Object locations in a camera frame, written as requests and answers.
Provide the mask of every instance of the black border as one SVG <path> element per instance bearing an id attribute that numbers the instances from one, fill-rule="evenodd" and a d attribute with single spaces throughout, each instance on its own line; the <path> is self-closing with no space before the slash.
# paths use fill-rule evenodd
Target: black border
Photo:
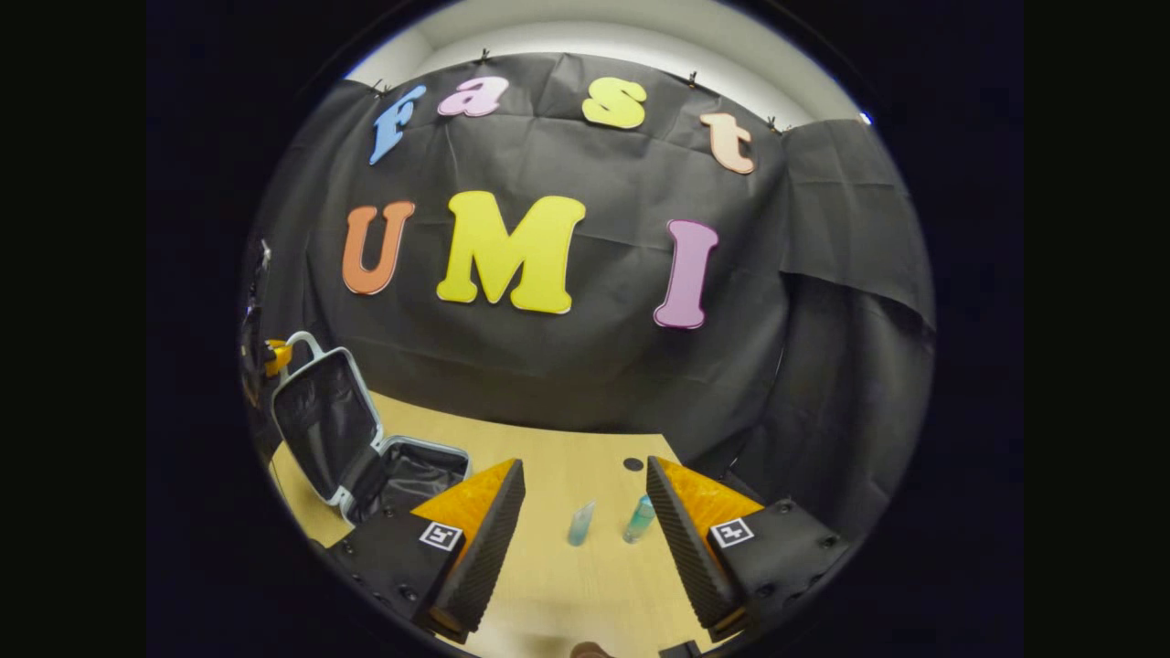
<path id="1" fill-rule="evenodd" d="M 935 391 L 902 492 L 801 623 L 750 652 L 1021 652 L 1021 9 L 734 5 L 873 116 L 938 297 Z M 257 477 L 233 340 L 245 240 L 289 137 L 329 81 L 439 6 L 147 4 L 149 653 L 425 654 L 285 548 L 303 540 Z"/>

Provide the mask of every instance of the yellow letter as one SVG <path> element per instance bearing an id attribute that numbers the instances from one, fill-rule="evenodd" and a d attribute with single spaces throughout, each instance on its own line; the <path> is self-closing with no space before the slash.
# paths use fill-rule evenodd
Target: yellow letter
<path id="1" fill-rule="evenodd" d="M 496 303 L 521 265 L 524 272 L 512 290 L 516 308 L 542 313 L 567 313 L 572 297 L 565 292 L 569 241 L 573 227 L 585 219 L 585 206 L 567 197 L 543 197 L 529 208 L 516 231 L 508 234 L 491 192 L 460 192 L 448 207 L 455 213 L 447 277 L 435 293 L 440 300 L 469 303 L 477 288 L 472 283 L 472 260 L 480 272 L 483 294 Z"/>
<path id="2" fill-rule="evenodd" d="M 618 128 L 638 128 L 646 118 L 642 102 L 646 90 L 636 82 L 618 77 L 599 77 L 589 85 L 589 95 L 581 103 L 585 118 Z"/>

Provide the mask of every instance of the table surface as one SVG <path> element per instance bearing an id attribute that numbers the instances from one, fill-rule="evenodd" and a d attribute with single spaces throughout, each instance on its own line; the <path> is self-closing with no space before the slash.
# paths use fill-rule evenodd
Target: table surface
<path id="1" fill-rule="evenodd" d="M 676 459 L 661 434 L 553 432 L 441 413 L 371 392 L 385 433 L 463 448 L 479 473 L 524 461 L 526 495 L 480 630 L 463 650 L 483 658 L 565 658 L 596 642 L 620 658 L 653 658 L 694 639 L 698 625 L 658 521 L 636 544 L 621 539 L 646 493 L 647 455 Z M 622 461 L 642 461 L 638 472 Z M 312 491 L 284 444 L 270 472 L 310 537 L 332 546 L 350 532 Z M 573 512 L 597 501 L 585 543 L 569 544 Z"/>

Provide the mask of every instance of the black cloth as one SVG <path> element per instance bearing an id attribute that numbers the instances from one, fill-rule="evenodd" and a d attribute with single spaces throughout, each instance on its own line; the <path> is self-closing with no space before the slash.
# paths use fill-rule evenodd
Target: black cloth
<path id="1" fill-rule="evenodd" d="M 501 107 L 441 116 L 473 77 L 502 76 Z M 647 92 L 632 130 L 589 123 L 590 82 Z M 374 119 L 425 84 L 402 139 L 376 165 Z M 722 167 L 698 121 L 729 112 L 751 174 Z M 545 196 L 585 205 L 565 315 L 438 299 L 450 198 L 491 192 L 509 231 Z M 346 217 L 415 204 L 390 285 L 342 279 Z M 696 330 L 659 327 L 674 251 L 667 222 L 706 224 L 711 252 Z M 384 224 L 366 237 L 377 261 Z M 342 82 L 274 174 L 254 239 L 273 251 L 263 333 L 344 345 L 377 392 L 486 420 L 661 432 L 683 462 L 730 473 L 764 502 L 791 495 L 827 526 L 863 532 L 916 441 L 932 371 L 934 294 L 908 194 L 860 122 L 784 133 L 702 87 L 631 62 L 536 54 L 469 62 L 379 97 Z"/>

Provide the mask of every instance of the orange letter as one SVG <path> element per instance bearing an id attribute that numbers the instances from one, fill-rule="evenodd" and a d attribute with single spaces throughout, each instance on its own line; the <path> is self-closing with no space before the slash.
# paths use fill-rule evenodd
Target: orange letter
<path id="1" fill-rule="evenodd" d="M 751 143 L 751 133 L 735 123 L 728 114 L 700 115 L 703 125 L 711 126 L 711 155 L 727 169 L 736 173 L 751 173 L 756 164 L 739 155 L 739 140 Z"/>
<path id="2" fill-rule="evenodd" d="M 381 211 L 386 218 L 386 234 L 381 239 L 381 258 L 373 269 L 362 266 L 362 251 L 365 248 L 366 232 L 370 222 L 378 217 L 378 208 L 362 206 L 350 212 L 350 229 L 345 234 L 345 252 L 342 255 L 342 279 L 345 286 L 359 294 L 372 295 L 381 292 L 394 276 L 394 263 L 398 261 L 398 246 L 402 241 L 402 225 L 414 214 L 414 204 L 394 201 Z"/>

